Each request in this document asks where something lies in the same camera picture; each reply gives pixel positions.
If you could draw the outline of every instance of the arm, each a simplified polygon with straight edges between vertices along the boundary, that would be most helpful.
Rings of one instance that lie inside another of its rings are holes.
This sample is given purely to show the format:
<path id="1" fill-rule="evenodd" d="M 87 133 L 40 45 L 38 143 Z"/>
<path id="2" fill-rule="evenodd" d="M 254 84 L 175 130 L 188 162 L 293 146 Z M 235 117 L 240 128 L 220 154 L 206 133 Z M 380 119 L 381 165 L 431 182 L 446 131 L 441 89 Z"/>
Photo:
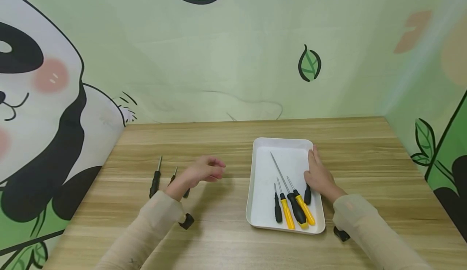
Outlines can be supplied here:
<path id="1" fill-rule="evenodd" d="M 345 230 L 378 267 L 384 270 L 432 269 L 380 217 L 378 211 L 360 195 L 347 195 L 325 168 L 316 146 L 308 152 L 310 170 L 305 181 L 334 204 L 333 221 Z"/>
<path id="2" fill-rule="evenodd" d="M 180 200 L 200 181 L 222 178 L 225 164 L 212 156 L 202 156 L 165 190 L 158 191 L 143 206 L 138 217 L 108 249 L 95 270 L 139 270 L 172 225 L 184 217 Z"/>
<path id="3" fill-rule="evenodd" d="M 344 195 L 334 202 L 332 219 L 363 249 L 378 269 L 429 270 L 427 264 L 360 195 Z"/>
<path id="4" fill-rule="evenodd" d="M 158 191 L 143 206 L 138 217 L 108 249 L 96 270 L 138 270 L 184 216 L 182 204 Z"/>

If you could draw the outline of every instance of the sleeve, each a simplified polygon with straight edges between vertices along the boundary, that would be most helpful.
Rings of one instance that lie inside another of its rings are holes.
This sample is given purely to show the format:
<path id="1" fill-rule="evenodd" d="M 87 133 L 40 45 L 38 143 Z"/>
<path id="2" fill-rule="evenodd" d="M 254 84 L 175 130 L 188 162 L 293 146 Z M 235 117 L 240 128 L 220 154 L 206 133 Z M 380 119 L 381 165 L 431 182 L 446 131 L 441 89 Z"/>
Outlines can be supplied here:
<path id="1" fill-rule="evenodd" d="M 158 191 L 101 258 L 95 270 L 141 269 L 173 224 L 183 218 L 182 204 Z"/>
<path id="2" fill-rule="evenodd" d="M 355 240 L 377 269 L 433 269 L 380 217 L 360 195 L 344 195 L 334 203 L 333 221 Z"/>

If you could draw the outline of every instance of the wallpaper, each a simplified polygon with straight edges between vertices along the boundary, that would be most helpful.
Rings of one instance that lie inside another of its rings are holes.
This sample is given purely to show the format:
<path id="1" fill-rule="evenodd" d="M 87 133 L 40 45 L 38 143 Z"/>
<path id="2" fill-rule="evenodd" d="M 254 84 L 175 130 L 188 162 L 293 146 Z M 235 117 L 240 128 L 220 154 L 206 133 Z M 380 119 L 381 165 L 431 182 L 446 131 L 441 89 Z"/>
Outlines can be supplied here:
<path id="1" fill-rule="evenodd" d="M 133 113 L 40 10 L 0 6 L 0 269 L 42 269 Z"/>
<path id="2" fill-rule="evenodd" d="M 467 240 L 467 0 L 445 0 L 388 105 L 387 120 Z"/>
<path id="3" fill-rule="evenodd" d="M 83 79 L 133 123 L 381 114 L 409 60 L 402 51 L 439 3 L 29 1 L 76 45 Z"/>

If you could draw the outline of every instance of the black clip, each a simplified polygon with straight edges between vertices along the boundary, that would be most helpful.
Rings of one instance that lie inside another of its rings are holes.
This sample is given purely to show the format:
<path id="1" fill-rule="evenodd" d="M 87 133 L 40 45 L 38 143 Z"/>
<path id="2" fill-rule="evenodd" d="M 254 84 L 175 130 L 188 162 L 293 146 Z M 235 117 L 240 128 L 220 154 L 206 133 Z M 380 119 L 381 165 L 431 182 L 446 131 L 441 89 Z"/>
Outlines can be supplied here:
<path id="1" fill-rule="evenodd" d="M 178 224 L 184 229 L 188 229 L 194 223 L 195 219 L 189 213 L 185 214 L 185 216 L 186 218 L 185 218 L 184 223 L 179 222 Z"/>
<path id="2" fill-rule="evenodd" d="M 345 242 L 346 240 L 350 239 L 348 233 L 343 230 L 338 230 L 337 227 L 334 227 L 334 234 L 342 241 Z"/>

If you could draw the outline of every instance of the hand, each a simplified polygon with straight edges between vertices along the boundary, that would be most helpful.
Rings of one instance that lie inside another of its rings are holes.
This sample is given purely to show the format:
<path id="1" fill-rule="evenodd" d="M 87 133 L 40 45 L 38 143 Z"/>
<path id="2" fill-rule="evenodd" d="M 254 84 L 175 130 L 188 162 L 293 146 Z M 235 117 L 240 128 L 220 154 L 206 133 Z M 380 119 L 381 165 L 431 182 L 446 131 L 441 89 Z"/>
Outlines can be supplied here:
<path id="1" fill-rule="evenodd" d="M 217 182 L 225 172 L 225 163 L 214 156 L 201 156 L 167 187 L 165 193 L 180 201 L 185 192 L 200 181 Z"/>
<path id="2" fill-rule="evenodd" d="M 308 151 L 308 168 L 309 171 L 305 171 L 303 175 L 305 182 L 311 189 L 328 198 L 332 203 L 340 196 L 347 195 L 344 190 L 336 185 L 331 172 L 321 162 L 316 145 L 313 145 L 313 150 Z"/>

